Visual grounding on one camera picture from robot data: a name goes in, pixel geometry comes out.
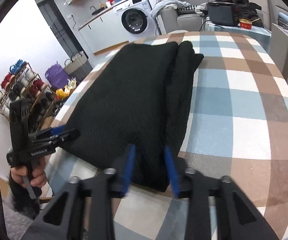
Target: black folded garment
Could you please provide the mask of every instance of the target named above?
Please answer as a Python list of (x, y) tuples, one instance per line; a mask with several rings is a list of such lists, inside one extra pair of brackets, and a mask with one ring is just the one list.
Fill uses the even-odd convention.
[(77, 128), (81, 135), (63, 149), (104, 169), (134, 143), (132, 181), (164, 192), (164, 147), (178, 155), (193, 74), (203, 58), (188, 41), (123, 47), (76, 105), (65, 129)]

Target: purple bag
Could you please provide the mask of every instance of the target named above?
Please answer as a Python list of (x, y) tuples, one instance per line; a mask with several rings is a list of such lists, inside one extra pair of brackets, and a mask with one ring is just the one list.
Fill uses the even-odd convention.
[(64, 88), (68, 84), (67, 79), (71, 79), (58, 62), (46, 70), (45, 78), (57, 89)]

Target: washing machine door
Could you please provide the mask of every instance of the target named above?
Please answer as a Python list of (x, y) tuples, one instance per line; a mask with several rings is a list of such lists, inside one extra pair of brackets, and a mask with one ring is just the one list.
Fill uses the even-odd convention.
[(142, 33), (147, 28), (147, 17), (139, 9), (128, 9), (122, 14), (122, 24), (130, 33)]

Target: red shoe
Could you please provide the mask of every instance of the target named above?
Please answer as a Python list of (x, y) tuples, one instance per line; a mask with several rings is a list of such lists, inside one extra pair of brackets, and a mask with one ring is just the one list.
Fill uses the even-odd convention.
[(5, 79), (9, 82), (12, 83), (12, 81), (14, 80), (15, 76), (12, 75), (11, 73), (8, 73), (5, 77)]
[(41, 79), (36, 79), (33, 82), (33, 86), (38, 88), (40, 91), (42, 91), (47, 85), (41, 80)]
[(6, 92), (10, 89), (10, 83), (4, 79), (1, 83), (1, 88), (3, 88)]
[(41, 93), (35, 86), (31, 86), (29, 88), (29, 92), (34, 96), (34, 97), (38, 97), (39, 94)]

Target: hand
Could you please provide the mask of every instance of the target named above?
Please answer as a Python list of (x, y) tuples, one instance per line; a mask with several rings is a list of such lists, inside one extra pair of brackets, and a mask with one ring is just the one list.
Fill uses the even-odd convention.
[[(47, 177), (44, 171), (45, 165), (45, 157), (42, 156), (39, 158), (39, 163), (32, 172), (34, 177), (34, 179), (31, 180), (32, 187), (43, 187), (46, 184)], [(22, 178), (22, 176), (27, 176), (27, 168), (25, 166), (11, 168), (11, 176), (16, 183), (26, 188)]]

